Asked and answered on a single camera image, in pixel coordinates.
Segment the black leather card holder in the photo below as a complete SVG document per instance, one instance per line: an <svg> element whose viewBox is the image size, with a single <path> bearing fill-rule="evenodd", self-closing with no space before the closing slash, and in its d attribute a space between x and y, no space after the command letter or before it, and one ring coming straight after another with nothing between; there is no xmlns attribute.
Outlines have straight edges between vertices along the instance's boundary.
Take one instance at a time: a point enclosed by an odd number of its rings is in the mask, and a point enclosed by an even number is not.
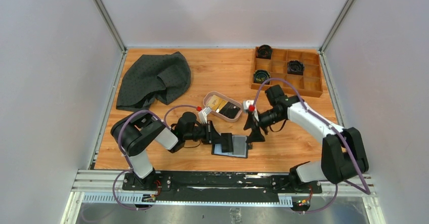
<svg viewBox="0 0 429 224"><path fill-rule="evenodd" d="M228 143L212 145L211 154L218 156L234 157L234 158L248 158L249 144L246 142L247 136L230 135L227 136Z"/></svg>

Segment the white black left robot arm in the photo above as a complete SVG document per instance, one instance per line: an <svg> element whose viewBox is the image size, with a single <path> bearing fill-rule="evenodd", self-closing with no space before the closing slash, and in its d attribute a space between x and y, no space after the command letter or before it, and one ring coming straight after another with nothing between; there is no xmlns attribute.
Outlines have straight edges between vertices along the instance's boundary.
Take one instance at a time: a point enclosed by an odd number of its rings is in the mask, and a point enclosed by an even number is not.
<svg viewBox="0 0 429 224"><path fill-rule="evenodd" d="M211 121L201 123L192 112L183 113L177 123L167 126L152 112L141 110L115 123L110 133L142 190L149 190L155 184L155 169L147 154L152 142L171 153L182 149L186 141L220 145L225 152L233 150L231 133L217 132Z"/></svg>

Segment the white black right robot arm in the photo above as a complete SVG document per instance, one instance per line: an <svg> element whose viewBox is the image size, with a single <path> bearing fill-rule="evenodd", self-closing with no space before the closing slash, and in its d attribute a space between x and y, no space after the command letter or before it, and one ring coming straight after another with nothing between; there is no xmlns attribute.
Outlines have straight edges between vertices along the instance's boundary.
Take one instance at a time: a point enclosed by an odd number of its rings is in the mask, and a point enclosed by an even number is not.
<svg viewBox="0 0 429 224"><path fill-rule="evenodd" d="M243 110L248 118L244 129L250 129L248 143L264 142L268 129L280 122L291 121L322 145L321 159L317 162L305 162L292 167L289 171L289 185L295 192L302 192L309 182L328 181L332 184L368 171L362 136L354 128L344 128L314 111L299 95L288 97L279 85L265 90L271 109L259 112L254 100L245 100Z"/></svg>

